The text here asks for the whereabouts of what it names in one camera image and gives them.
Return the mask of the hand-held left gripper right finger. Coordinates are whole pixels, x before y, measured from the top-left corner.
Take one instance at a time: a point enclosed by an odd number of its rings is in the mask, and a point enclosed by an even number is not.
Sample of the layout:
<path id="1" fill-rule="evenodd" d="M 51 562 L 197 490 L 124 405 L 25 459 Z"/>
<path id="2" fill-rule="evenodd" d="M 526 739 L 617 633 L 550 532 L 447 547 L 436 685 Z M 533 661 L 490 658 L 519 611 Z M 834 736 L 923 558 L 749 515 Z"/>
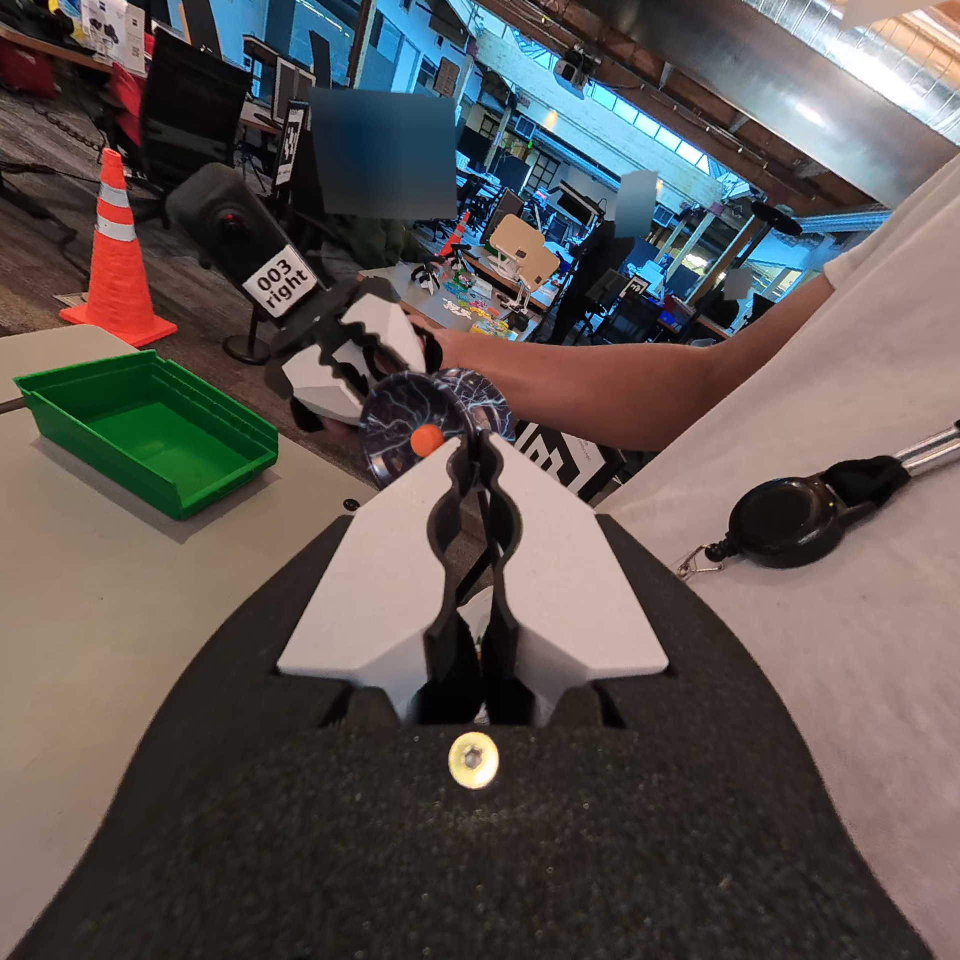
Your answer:
<path id="1" fill-rule="evenodd" d="M 502 551 L 491 650 L 546 725 L 595 681 L 656 676 L 668 657 L 594 509 L 504 438 L 486 434 L 489 518 Z"/>

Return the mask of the dark lightning-pattern yo-yo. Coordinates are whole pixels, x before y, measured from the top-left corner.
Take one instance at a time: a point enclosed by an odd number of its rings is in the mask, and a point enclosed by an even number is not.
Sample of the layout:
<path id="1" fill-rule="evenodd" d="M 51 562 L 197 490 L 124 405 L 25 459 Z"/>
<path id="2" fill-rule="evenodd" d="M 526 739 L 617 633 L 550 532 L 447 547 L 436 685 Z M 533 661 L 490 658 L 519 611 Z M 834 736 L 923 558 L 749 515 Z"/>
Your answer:
<path id="1" fill-rule="evenodd" d="M 516 426 L 503 393 L 489 378 L 449 367 L 387 376 L 366 399 L 358 435 L 366 467 L 384 490 L 449 440 L 472 445 L 489 432 L 512 442 Z"/>

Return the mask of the black badge reel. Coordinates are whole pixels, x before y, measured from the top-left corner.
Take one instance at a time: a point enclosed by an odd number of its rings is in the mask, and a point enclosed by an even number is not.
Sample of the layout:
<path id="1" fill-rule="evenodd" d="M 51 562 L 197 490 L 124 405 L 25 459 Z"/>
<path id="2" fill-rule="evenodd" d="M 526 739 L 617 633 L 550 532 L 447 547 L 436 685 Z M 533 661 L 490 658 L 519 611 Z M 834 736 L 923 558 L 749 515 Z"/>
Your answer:
<path id="1" fill-rule="evenodd" d="M 695 548 L 678 564 L 676 576 L 687 581 L 720 572 L 735 558 L 775 570 L 810 565 L 833 552 L 852 524 L 882 509 L 910 480 L 899 459 L 880 455 L 767 481 L 734 504 L 726 534 Z"/>

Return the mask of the green plastic bin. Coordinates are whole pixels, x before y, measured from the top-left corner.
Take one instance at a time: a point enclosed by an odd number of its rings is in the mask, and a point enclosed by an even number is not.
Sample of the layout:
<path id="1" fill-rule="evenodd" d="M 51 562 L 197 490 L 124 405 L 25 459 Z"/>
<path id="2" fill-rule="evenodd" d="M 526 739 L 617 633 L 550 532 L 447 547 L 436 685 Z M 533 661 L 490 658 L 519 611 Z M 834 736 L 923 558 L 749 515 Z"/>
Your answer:
<path id="1" fill-rule="evenodd" d="M 13 382 L 42 437 L 175 521 L 252 482 L 279 458 L 275 426 L 153 350 Z"/>

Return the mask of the person's right forearm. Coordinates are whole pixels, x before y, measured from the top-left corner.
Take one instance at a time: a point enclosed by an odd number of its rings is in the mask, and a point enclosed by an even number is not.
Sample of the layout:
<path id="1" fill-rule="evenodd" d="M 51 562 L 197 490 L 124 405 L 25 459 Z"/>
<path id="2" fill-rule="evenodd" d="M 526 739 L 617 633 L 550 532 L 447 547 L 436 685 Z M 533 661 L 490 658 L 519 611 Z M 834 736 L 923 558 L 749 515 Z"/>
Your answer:
<path id="1" fill-rule="evenodd" d="M 446 367 L 489 380 L 518 419 L 598 446 L 664 451 L 768 363 L 834 294 L 824 276 L 725 342 L 594 346 L 439 329 Z"/>

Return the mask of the beige chair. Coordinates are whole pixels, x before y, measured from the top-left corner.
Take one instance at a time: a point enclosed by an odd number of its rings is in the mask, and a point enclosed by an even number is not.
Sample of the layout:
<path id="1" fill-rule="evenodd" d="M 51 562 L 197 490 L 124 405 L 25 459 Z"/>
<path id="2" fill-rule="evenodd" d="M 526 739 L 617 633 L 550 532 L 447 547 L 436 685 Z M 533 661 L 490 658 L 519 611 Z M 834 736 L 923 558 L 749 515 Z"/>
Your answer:
<path id="1" fill-rule="evenodd" d="M 486 244 L 494 251 L 491 269 L 531 294 L 559 270 L 560 258 L 546 246 L 544 235 L 516 214 L 505 215 Z"/>

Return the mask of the cluttered background desk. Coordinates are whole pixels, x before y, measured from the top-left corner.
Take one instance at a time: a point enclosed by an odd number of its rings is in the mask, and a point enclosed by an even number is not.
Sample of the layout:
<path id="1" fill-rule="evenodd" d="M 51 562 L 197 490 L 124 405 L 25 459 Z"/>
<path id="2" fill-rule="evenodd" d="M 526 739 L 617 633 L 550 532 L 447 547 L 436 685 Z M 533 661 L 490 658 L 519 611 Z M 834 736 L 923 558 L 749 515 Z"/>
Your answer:
<path id="1" fill-rule="evenodd" d="M 440 328 L 511 342 L 533 336 L 556 292 L 553 284 L 532 294 L 504 292 L 468 270 L 454 279 L 449 270 L 403 262 L 361 274 L 387 280 L 404 309 Z"/>

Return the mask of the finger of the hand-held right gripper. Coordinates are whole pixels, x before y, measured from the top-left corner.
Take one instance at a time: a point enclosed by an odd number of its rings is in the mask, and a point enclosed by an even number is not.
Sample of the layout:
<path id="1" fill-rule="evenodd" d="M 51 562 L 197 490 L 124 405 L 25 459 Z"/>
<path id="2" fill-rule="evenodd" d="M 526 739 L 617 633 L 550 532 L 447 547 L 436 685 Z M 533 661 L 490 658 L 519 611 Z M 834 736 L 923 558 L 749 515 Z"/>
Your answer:
<path id="1" fill-rule="evenodd" d="M 281 363 L 293 397 L 319 417 L 358 423 L 374 377 L 359 346 L 307 346 Z"/>
<path id="2" fill-rule="evenodd" d="M 342 315 L 320 330 L 324 364 L 351 376 L 426 372 L 425 349 L 398 303 L 362 294 Z"/>

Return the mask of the ceiling projector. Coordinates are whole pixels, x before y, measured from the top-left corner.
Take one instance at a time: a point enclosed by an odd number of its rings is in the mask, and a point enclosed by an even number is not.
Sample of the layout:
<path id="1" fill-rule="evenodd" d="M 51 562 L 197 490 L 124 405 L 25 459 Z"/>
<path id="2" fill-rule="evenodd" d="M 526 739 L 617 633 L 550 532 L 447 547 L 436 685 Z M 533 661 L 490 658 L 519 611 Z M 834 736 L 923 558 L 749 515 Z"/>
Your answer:
<path id="1" fill-rule="evenodd" d="M 553 67 L 557 84 L 572 96 L 584 100 L 587 86 L 594 80 L 602 58 L 594 51 L 576 45 L 558 57 Z"/>

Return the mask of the black-and-white floor tag board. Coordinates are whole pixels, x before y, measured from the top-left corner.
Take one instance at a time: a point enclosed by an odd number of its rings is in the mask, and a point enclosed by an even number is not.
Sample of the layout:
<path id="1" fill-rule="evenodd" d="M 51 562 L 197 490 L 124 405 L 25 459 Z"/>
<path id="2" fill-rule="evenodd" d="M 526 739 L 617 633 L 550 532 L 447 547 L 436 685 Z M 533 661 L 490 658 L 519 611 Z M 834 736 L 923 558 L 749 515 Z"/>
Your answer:
<path id="1" fill-rule="evenodd" d="M 592 506 L 620 486 L 626 460 L 618 449 L 598 445 L 532 421 L 514 426 L 514 447 L 558 483 Z"/>

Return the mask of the large orange traffic cone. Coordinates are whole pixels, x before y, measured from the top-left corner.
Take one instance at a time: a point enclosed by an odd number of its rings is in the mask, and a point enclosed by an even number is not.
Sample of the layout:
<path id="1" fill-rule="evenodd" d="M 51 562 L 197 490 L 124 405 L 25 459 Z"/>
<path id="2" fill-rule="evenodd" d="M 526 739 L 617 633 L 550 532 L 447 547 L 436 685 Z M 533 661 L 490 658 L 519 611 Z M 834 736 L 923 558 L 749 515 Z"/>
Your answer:
<path id="1" fill-rule="evenodd" d="M 87 298 L 59 311 L 71 325 L 104 330 L 141 349 L 177 333 L 155 313 L 121 154 L 102 151 Z"/>

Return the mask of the white printed box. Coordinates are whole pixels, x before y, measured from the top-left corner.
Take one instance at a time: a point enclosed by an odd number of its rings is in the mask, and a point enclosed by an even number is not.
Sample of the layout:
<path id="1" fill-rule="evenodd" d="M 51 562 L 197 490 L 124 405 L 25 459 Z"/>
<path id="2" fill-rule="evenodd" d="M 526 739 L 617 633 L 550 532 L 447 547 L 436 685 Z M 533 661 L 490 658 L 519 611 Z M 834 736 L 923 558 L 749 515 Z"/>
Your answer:
<path id="1" fill-rule="evenodd" d="M 106 66 L 122 66 L 135 77 L 146 77 L 150 20 L 144 2 L 79 1 L 78 8 L 81 43 L 94 60 Z"/>

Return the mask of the person's white t-shirt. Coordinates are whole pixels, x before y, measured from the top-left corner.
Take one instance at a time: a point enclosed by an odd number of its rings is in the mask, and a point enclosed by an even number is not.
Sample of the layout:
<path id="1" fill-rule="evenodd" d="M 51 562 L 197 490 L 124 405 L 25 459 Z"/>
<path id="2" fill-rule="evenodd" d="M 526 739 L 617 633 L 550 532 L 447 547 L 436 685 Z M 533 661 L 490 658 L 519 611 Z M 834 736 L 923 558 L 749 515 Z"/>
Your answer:
<path id="1" fill-rule="evenodd" d="M 604 511 L 670 563 L 750 488 L 892 454 L 958 420 L 959 167 L 824 266 L 832 294 Z M 692 589 L 797 722 L 870 868 L 958 958 L 958 463 L 911 482 L 825 558 L 737 561 Z"/>

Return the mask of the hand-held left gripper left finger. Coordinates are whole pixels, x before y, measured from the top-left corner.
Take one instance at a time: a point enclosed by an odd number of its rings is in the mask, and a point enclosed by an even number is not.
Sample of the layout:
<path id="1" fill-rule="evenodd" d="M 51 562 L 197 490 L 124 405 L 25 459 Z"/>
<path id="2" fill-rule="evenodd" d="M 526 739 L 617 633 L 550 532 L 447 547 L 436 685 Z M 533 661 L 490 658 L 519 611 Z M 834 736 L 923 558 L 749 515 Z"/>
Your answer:
<path id="1" fill-rule="evenodd" d="M 404 722 L 428 681 L 425 634 L 441 612 L 447 574 L 428 520 L 454 487 L 450 438 L 356 511 L 281 653 L 287 676 L 383 690 Z"/>

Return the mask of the grey desk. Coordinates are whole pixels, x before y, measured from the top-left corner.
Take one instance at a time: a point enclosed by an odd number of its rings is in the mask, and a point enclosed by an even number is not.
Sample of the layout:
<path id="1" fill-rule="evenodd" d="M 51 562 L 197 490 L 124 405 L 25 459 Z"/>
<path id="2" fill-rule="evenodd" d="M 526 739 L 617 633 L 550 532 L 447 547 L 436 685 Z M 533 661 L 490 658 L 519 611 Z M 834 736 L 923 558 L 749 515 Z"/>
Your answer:
<path id="1" fill-rule="evenodd" d="M 71 326 L 2 338 L 1 956 L 66 882 L 169 691 L 219 626 L 374 489 L 289 438 L 167 517 L 42 437 L 14 378 L 131 354 Z"/>

